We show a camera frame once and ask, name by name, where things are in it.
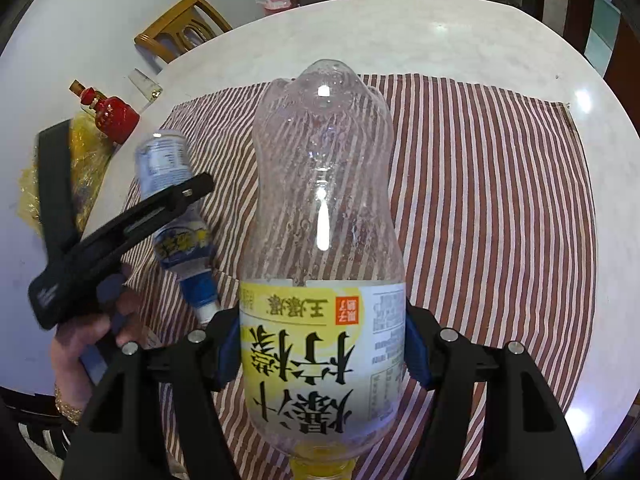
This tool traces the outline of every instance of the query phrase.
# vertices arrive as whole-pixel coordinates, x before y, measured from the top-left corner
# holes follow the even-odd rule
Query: pink object
[[[293,9],[293,7],[297,7],[297,4],[294,5],[291,0],[264,0],[263,2],[260,2],[260,4],[264,9],[265,16],[271,16],[272,14],[277,14],[283,10],[289,10]]]

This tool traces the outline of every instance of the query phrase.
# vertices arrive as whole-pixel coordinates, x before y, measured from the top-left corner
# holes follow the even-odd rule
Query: plastic bottle
[[[190,179],[193,173],[183,134],[175,130],[154,132],[136,149],[136,172],[142,200]],[[208,323],[220,310],[220,303],[210,268],[211,235],[195,205],[156,231],[153,246],[160,266],[177,275],[182,296],[200,323]]]
[[[392,143],[384,99],[338,61],[274,81],[258,107],[258,205],[240,269],[244,393],[296,480],[349,479],[398,410]]]

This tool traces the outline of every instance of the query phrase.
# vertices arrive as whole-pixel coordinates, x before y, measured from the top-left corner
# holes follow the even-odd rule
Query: human hand
[[[129,341],[143,344],[143,326],[138,311],[140,296],[125,288],[116,300],[116,309],[127,321],[116,336],[121,347]],[[106,314],[89,314],[60,324],[50,348],[51,367],[56,377],[63,402],[78,410],[84,410],[91,397],[93,385],[86,374],[80,356],[88,345],[95,344],[110,330],[111,322]]]

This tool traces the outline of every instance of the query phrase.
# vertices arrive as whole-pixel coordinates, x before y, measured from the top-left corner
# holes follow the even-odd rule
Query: red and white striped cloth
[[[394,121],[389,196],[411,302],[473,342],[522,341],[566,409],[591,335],[596,243],[586,161],[564,105],[417,74],[363,80],[382,92]],[[256,207],[251,130],[267,85],[183,103],[164,124],[186,135],[194,172],[207,171],[216,181],[202,213],[218,248],[214,275],[225,307],[236,301],[238,263]],[[134,182],[125,208],[139,199]],[[126,260],[134,266],[131,284],[144,298],[143,320],[162,343],[196,326],[149,240]],[[404,475],[431,395],[408,374],[402,390],[393,430],[360,457],[354,479]],[[286,457],[249,423],[241,376],[214,400],[242,478],[290,478]],[[166,385],[161,403],[168,449],[182,461]],[[475,467],[483,407],[479,385],[462,477]]]

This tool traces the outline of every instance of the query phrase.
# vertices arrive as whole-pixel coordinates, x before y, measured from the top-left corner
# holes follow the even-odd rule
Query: round table
[[[570,104],[593,188],[597,282],[593,333],[566,414],[585,467],[640,388],[640,139],[598,73],[527,14],[484,0],[332,0],[232,30],[169,64],[164,89],[114,156],[87,226],[120,213],[137,143],[181,102],[232,86],[296,77],[317,59],[357,73],[421,73]]]

